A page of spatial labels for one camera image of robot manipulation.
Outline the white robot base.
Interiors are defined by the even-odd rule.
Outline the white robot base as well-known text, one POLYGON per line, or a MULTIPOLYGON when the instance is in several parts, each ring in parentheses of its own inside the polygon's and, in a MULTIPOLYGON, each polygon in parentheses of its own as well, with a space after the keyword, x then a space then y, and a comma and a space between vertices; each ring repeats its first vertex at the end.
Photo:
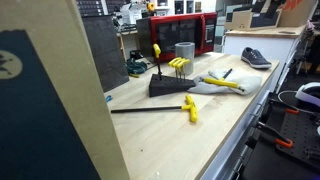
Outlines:
POLYGON ((278 99, 291 106, 320 108, 320 83, 310 82, 297 90, 284 90, 278 94, 278 99))

